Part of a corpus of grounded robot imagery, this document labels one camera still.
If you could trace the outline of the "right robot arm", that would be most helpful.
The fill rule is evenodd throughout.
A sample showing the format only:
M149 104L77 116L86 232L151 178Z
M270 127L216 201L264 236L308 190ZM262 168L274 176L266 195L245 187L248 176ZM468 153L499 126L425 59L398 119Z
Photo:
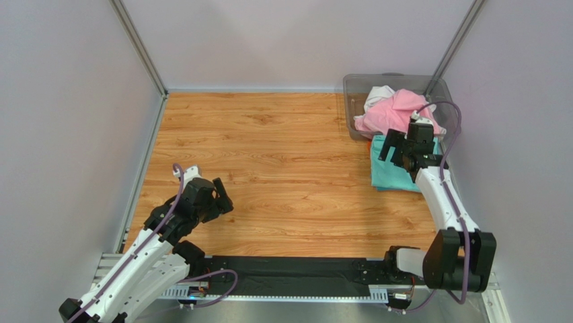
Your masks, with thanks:
M388 130L379 160L403 169L419 188L436 225L427 251L393 246L394 268L423 278L431 289L480 293L487 289L497 241L469 216L453 187L446 157L434 152L434 128L412 120L406 132Z

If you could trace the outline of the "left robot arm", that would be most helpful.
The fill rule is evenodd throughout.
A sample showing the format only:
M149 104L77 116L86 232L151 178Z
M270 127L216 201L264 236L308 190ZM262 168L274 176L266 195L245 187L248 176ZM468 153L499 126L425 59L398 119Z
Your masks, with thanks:
M220 178L180 180L178 193L155 207L143 229L102 280L59 308L64 322L134 322L164 291L197 274L208 277L205 253L184 238L201 223L233 210Z

